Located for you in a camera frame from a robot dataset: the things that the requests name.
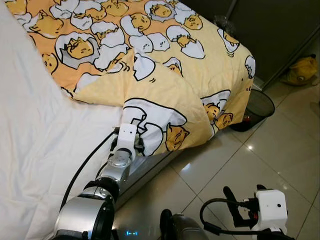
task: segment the black mesh trash can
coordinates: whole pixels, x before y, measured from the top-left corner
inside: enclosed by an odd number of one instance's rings
[[[245,132],[275,112],[275,105],[262,91],[252,89],[243,120],[230,126],[237,132]]]

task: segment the mattress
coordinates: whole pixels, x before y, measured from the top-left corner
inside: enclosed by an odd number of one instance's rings
[[[0,37],[0,239],[45,239],[73,174],[119,126],[122,108],[64,96],[46,68],[39,67],[38,51],[2,2],[0,32],[10,33]],[[70,196],[95,177],[109,147],[107,141],[92,157]],[[149,164],[144,164],[146,157],[136,159],[123,189],[127,198],[131,185],[165,156],[154,156]]]

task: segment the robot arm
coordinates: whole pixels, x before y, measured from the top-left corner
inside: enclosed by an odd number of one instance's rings
[[[60,210],[54,240],[109,240],[115,216],[115,202],[136,157],[137,126],[123,123],[114,153],[94,181]]]

